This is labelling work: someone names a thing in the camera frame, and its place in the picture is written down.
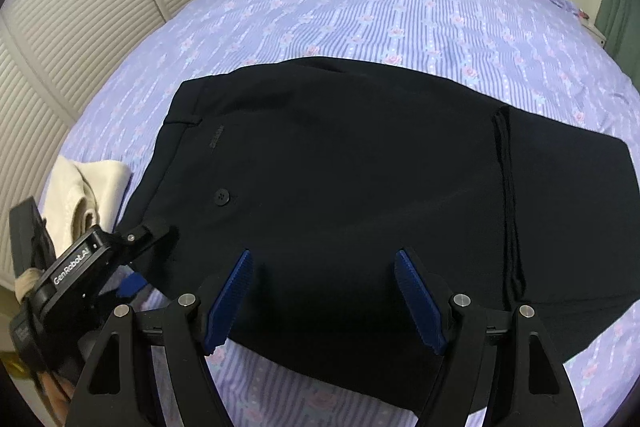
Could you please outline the black pants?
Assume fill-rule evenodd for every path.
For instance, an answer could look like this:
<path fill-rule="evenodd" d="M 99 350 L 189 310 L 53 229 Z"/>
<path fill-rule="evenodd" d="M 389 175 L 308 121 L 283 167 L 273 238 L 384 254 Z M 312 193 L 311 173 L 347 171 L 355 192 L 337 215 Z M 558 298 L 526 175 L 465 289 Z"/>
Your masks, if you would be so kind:
<path fill-rule="evenodd" d="M 184 82 L 118 227 L 153 219 L 177 242 L 136 267 L 165 296 L 250 253 L 233 341 L 413 412 L 438 358 L 395 280 L 402 248 L 483 307 L 533 306 L 563 359 L 639 297 L 623 141 L 382 64 L 301 58 Z"/>

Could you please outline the green curtain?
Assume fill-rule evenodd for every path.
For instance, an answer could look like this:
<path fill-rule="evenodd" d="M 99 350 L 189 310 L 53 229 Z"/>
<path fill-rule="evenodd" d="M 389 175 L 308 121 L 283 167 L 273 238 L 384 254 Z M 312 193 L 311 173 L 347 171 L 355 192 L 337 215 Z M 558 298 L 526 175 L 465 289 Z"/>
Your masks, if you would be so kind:
<path fill-rule="evenodd" d="M 639 88 L 640 0 L 602 0 L 596 27 L 605 36 L 604 49 Z"/>

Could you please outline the white nightstand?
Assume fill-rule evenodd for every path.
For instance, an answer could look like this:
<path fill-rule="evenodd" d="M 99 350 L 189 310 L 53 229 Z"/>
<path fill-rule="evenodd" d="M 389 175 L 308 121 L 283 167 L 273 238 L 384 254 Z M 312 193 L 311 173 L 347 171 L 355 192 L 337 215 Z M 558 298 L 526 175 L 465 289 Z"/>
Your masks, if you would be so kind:
<path fill-rule="evenodd" d="M 582 25 L 582 28 L 588 32 L 588 34 L 593 38 L 593 40 L 601 47 L 605 47 L 606 37 L 603 35 L 603 32 L 600 31 L 597 26 L 594 24 L 593 19 L 583 10 L 578 11 L 578 20 Z"/>

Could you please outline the cream folded cloth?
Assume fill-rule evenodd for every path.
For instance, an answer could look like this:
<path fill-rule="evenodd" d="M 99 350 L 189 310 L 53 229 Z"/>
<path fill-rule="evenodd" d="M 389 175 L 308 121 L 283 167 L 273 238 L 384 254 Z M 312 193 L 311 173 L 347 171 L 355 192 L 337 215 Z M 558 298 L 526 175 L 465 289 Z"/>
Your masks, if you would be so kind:
<path fill-rule="evenodd" d="M 56 158 L 43 210 L 29 197 L 10 209 L 14 294 L 23 301 L 39 277 L 93 225 L 111 232 L 131 178 L 117 160 Z"/>

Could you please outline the purple floral bed sheet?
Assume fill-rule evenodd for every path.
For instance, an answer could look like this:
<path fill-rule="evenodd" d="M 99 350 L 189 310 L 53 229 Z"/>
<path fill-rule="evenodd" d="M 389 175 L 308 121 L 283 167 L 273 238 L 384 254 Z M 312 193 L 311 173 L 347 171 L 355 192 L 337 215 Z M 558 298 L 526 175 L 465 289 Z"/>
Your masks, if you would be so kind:
<path fill-rule="evenodd" d="M 119 66 L 61 154 L 153 154 L 183 80 L 303 56 L 428 72 L 565 124 L 624 140 L 639 176 L 639 93 L 585 35 L 568 0 L 194 0 Z M 296 375 L 232 340 L 206 359 L 241 426 L 411 426 L 412 413 Z M 585 426 L 604 426 L 639 376 L 639 301 L 565 363 Z"/>

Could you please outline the white louvered wardrobe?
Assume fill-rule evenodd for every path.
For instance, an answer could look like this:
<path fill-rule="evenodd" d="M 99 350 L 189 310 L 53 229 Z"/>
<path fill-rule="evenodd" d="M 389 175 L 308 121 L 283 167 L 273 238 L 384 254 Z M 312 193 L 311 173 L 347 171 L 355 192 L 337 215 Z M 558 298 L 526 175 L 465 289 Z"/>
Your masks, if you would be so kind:
<path fill-rule="evenodd" d="M 191 0 L 4 0 L 1 207 L 41 193 L 70 128 L 131 50 Z"/>

